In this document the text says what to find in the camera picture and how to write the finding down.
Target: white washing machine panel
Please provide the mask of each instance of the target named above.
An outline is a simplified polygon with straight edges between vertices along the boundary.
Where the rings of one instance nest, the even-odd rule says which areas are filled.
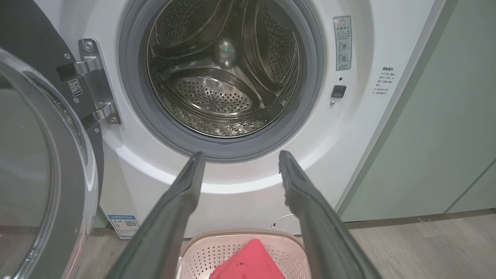
[[[207,163],[202,195],[185,237],[222,229],[269,229],[274,220],[290,214],[278,172],[280,150],[290,151],[329,204],[339,205],[403,91],[444,5],[444,0],[306,2],[325,49],[321,91],[309,118],[289,141],[269,154],[241,163]],[[118,42],[129,1],[37,3],[74,54],[81,38],[99,42],[122,119],[121,125],[104,127],[100,206],[105,214],[134,215],[143,223],[188,158],[144,126],[124,89]],[[336,71],[333,18],[347,15],[353,36],[351,69]],[[347,86],[343,98],[331,98],[335,85]],[[298,231],[286,227],[288,232]]]

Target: light green cabinet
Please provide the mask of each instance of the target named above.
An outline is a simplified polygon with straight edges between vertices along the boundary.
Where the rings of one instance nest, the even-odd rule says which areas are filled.
[[[448,209],[448,213],[496,208],[495,161]]]
[[[494,0],[447,1],[343,221],[443,213],[496,158],[495,14]]]

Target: red cloth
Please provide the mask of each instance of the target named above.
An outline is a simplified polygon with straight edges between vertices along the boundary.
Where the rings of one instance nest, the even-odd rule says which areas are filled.
[[[258,239],[248,242],[225,263],[215,267],[209,279],[286,279]]]

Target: door hinge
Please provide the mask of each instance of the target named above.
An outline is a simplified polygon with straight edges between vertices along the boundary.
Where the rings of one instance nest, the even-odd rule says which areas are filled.
[[[121,118],[110,90],[102,58],[95,39],[79,40],[81,60],[57,68],[71,93],[73,109],[81,119],[105,120],[120,124]]]

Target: front-load washing machine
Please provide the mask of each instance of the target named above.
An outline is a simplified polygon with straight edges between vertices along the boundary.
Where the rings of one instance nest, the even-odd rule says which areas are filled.
[[[207,164],[185,237],[240,228],[299,233],[283,205],[281,150],[338,207],[444,5],[35,2],[63,39],[46,42],[60,52],[47,79],[83,122],[100,121],[90,130],[103,137],[103,155],[95,153],[99,204],[123,238],[197,151]],[[122,219],[129,226],[116,226]]]

